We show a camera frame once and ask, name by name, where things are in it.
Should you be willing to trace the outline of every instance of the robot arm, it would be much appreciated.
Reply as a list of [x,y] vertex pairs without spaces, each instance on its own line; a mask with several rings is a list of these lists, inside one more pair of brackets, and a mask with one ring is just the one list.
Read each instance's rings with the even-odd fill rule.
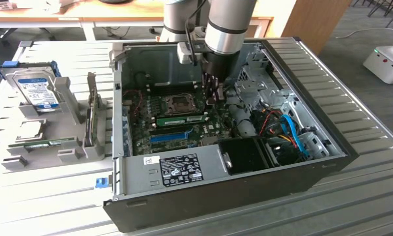
[[[161,41],[180,42],[187,40],[185,22],[189,16],[195,15],[189,14],[189,9],[192,7],[203,9],[200,5],[196,6],[196,2],[199,1],[176,0],[165,4],[165,27],[164,34],[161,33],[160,37]],[[223,83],[231,75],[239,58],[256,0],[211,0],[208,2],[211,2],[211,10],[204,48],[196,49],[192,42],[189,44],[179,43],[177,52],[181,63],[192,62],[196,64],[195,60],[200,60],[204,93],[207,104],[211,105],[216,101],[224,100]]]

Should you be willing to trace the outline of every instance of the floor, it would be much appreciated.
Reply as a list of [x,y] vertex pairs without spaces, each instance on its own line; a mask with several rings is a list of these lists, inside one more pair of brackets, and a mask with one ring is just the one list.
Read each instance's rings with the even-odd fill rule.
[[[363,62],[376,46],[393,44],[393,31],[373,30],[360,32],[347,39],[335,38],[347,35],[355,30],[385,27],[391,16],[384,18],[384,11],[377,10],[369,18],[367,17],[369,9],[360,4],[348,8],[319,57],[393,131],[393,85],[387,85],[363,66]],[[85,40],[80,28],[51,28],[49,30],[59,41]],[[124,35],[127,30],[128,28],[120,28],[115,30],[115,33]],[[107,36],[107,31],[103,28],[96,28],[95,34],[97,40],[113,39]],[[39,35],[40,29],[19,29],[8,38],[9,47],[4,47],[0,42],[0,60],[12,58],[19,41],[48,40],[47,37]],[[153,37],[155,35],[149,34],[148,28],[131,28],[124,39]]]

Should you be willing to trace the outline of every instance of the circuit board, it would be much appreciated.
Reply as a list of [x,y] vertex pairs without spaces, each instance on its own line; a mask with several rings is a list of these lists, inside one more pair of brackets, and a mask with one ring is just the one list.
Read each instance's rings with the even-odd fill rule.
[[124,94],[133,155],[207,146],[232,137],[229,110],[221,102],[205,107],[199,86],[163,86]]

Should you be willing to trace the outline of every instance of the gray slotted table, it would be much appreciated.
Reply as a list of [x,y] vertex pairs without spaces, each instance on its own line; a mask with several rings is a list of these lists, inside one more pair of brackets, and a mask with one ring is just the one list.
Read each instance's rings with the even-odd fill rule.
[[[301,42],[293,38],[268,41],[361,156],[304,193],[128,235],[393,235],[393,134]],[[31,48],[19,48],[13,59],[21,62],[55,59],[61,74],[72,79],[79,100],[87,99],[87,72],[96,72],[100,94],[111,99],[111,43],[35,42]],[[0,162],[12,133],[11,124],[21,119],[13,96],[3,82]],[[111,135],[108,119],[108,158],[103,161],[61,166],[39,160],[35,169],[27,166],[27,171],[4,171],[5,174],[0,168],[0,235],[120,234],[99,206],[111,194],[107,190],[93,190],[96,178],[112,170]]]

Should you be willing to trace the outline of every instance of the power supply label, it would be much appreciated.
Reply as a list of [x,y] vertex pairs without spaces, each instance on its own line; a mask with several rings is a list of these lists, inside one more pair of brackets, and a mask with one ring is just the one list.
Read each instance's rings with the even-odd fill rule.
[[160,159],[160,169],[165,187],[204,180],[197,154]]
[[52,109],[59,106],[53,91],[48,90],[48,80],[45,78],[17,80],[20,89],[33,106],[43,109]]

